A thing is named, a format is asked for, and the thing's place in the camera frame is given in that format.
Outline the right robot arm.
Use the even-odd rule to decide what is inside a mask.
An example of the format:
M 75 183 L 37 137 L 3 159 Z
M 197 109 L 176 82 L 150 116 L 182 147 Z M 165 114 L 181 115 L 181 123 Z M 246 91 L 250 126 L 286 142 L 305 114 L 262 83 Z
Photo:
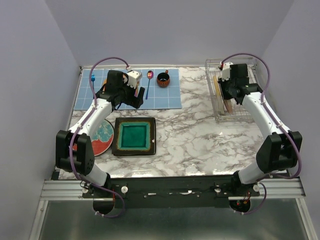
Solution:
M 222 63 L 219 68 L 222 71 L 222 76 L 218 78 L 222 98 L 234 99 L 243 106 L 263 136 L 255 162 L 236 171 L 232 176 L 230 191 L 241 196 L 247 192 L 248 185 L 268 174 L 295 167 L 299 161 L 303 138 L 298 131 L 291 131 L 281 122 L 264 98 L 261 87 L 257 83 L 250 83 L 247 64 L 227 62 Z

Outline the yellow rimmed plate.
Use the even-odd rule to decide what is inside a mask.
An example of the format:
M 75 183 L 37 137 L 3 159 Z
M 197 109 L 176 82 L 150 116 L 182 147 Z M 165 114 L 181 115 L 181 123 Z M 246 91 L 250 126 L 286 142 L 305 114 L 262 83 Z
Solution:
M 216 75 L 213 76 L 213 84 L 214 84 L 214 88 L 215 88 L 215 95 L 216 95 L 216 100 L 217 100 L 218 112 L 220 115 L 224 115 L 225 114 L 224 104 L 222 102 L 220 87 L 219 87 Z

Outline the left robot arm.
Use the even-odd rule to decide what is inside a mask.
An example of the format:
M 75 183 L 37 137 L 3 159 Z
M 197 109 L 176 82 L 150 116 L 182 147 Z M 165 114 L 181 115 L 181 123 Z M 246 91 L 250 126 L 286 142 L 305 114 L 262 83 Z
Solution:
M 143 87 L 138 87 L 142 76 L 137 70 L 109 70 L 106 83 L 93 94 L 90 107 L 81 119 L 56 135 L 55 166 L 94 184 L 93 191 L 101 198 L 110 194 L 111 185 L 107 182 L 110 176 L 95 164 L 91 138 L 120 104 L 140 108 L 145 92 Z

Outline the teal and red plate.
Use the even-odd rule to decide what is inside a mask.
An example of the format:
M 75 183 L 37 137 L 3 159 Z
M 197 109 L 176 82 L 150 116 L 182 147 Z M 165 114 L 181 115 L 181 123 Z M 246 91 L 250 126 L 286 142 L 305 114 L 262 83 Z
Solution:
M 106 119 L 97 128 L 96 132 L 88 137 L 85 137 L 80 146 L 80 153 L 85 153 L 91 157 L 96 157 L 107 151 L 112 143 L 115 136 L 115 130 L 113 125 Z

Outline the brown rimmed plate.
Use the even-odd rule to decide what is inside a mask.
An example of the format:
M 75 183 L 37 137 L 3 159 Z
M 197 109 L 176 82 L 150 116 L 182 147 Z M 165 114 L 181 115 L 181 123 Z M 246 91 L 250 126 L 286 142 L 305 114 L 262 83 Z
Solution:
M 224 106 L 226 108 L 226 111 L 229 113 L 229 114 L 232 114 L 233 113 L 233 107 L 232 107 L 232 102 L 230 99 L 224 99 L 223 100 L 223 103 L 224 103 Z

